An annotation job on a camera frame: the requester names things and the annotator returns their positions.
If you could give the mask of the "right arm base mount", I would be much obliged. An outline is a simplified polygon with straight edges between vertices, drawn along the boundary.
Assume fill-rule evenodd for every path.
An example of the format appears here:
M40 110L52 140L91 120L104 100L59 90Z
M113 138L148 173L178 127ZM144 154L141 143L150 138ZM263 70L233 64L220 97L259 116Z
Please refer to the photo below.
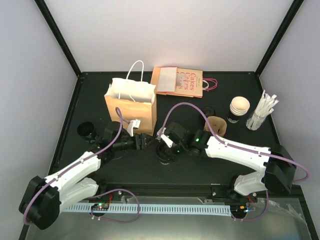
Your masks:
M241 195L240 193L236 192L232 186L226 184L211 185L210 191L211 193L209 194L209 197L212 198L214 202L236 204L258 202L256 196L253 196L252 194Z

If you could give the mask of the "black paper cup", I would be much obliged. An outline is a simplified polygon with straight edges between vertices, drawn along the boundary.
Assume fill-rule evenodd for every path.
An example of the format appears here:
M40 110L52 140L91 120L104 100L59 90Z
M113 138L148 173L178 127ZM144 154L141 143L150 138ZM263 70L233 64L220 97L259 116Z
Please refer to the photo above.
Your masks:
M172 158L168 156L158 156L158 159L159 162L164 166L169 165L173 161Z
M98 139L95 125L90 121L79 124L77 127L77 134L89 144L95 143Z

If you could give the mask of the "orange paper bag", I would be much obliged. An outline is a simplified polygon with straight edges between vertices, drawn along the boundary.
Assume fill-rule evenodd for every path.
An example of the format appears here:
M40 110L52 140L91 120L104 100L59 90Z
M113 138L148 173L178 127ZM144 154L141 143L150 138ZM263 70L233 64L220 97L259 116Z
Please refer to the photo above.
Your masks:
M129 79L132 69L133 67L129 69L125 78L112 78L104 99L112 121L120 121L116 113L116 108L119 108L125 129L130 121L138 119L139 127L133 132L152 136L157 122L156 86L143 81L143 67L139 81Z

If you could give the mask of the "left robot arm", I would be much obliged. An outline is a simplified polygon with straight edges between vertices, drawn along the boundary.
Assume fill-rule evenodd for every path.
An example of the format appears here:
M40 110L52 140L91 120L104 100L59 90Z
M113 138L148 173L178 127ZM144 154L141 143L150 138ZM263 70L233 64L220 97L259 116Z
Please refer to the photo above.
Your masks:
M51 226L60 213L84 199L101 200L106 195L123 193L124 189L107 190L105 181L95 172L110 162L116 152L143 150L148 135L135 133L139 123L133 120L128 129L112 121L98 136L92 122L77 127L77 134L91 146L78 159L56 173L44 178L35 176L25 190L18 207L25 225L36 225L40 230Z

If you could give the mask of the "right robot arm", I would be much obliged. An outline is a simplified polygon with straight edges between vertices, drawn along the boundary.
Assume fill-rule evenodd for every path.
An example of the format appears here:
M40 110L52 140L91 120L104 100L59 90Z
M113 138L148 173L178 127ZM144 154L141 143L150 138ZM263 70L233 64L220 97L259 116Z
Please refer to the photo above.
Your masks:
M158 155L165 161L173 161L177 155L188 153L223 159L252 169L252 173L238 175L231 180L227 195L234 202L254 192L291 193L296 166L281 160L290 157L281 145L276 145L274 149L246 145L204 129L191 132L176 122L162 127L156 135L160 141Z

